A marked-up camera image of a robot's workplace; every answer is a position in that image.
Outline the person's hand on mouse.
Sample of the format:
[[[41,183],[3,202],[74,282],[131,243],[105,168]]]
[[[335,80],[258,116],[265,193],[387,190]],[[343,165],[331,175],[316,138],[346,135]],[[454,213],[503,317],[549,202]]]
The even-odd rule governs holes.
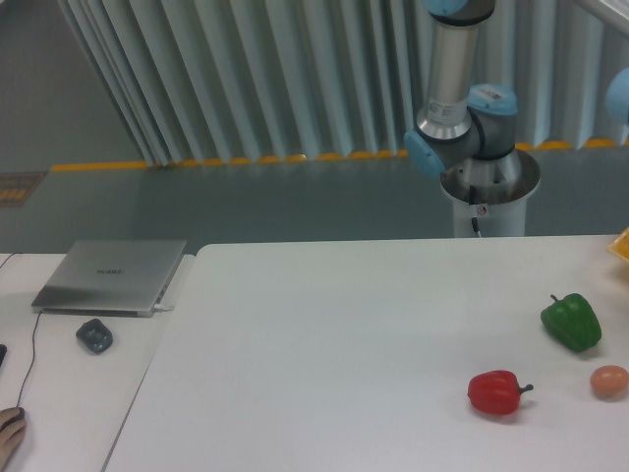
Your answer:
[[[16,421],[19,408],[13,407],[1,411],[1,461],[6,462],[16,447],[22,442],[26,433],[26,416]]]

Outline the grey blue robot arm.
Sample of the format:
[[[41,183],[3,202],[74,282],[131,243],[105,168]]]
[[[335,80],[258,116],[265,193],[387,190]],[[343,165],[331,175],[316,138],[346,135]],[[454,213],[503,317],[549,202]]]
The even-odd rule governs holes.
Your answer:
[[[429,77],[411,157],[436,174],[518,143],[628,137],[624,1],[427,1]]]

